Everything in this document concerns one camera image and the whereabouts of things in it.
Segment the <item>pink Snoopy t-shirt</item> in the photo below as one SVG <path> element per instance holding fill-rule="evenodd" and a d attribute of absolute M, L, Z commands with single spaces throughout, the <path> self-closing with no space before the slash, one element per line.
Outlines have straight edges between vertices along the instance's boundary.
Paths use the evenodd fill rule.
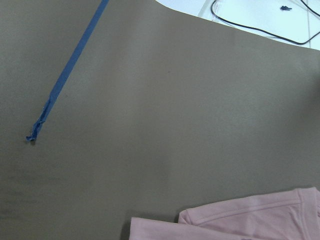
<path fill-rule="evenodd" d="M 315 187 L 254 195 L 189 208 L 178 222 L 133 217 L 131 240 L 318 240 Z"/>

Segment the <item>blue tape strip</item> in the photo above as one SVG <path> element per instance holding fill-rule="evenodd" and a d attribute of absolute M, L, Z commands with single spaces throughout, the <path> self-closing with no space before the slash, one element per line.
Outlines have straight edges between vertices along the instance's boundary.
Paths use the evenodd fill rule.
<path fill-rule="evenodd" d="M 52 90 L 48 95 L 48 99 L 45 102 L 42 112 L 39 118 L 35 121 L 32 126 L 32 130 L 29 136 L 26 136 L 25 139 L 28 142 L 33 142 L 37 140 L 37 137 L 42 129 L 43 124 L 46 122 L 51 110 L 53 109 L 60 93 L 62 92 L 64 85 L 66 84 L 70 74 L 72 73 L 78 59 L 80 58 L 83 50 L 85 49 L 95 27 L 97 26 L 103 12 L 105 11 L 109 1 L 102 0 L 97 9 L 94 12 L 94 15 L 90 19 L 85 31 L 83 32 L 80 40 L 78 41 L 75 49 L 73 50 L 69 60 L 67 61 L 66 65 L 64 66 L 62 72 L 60 73 L 59 77 L 57 78 Z"/>

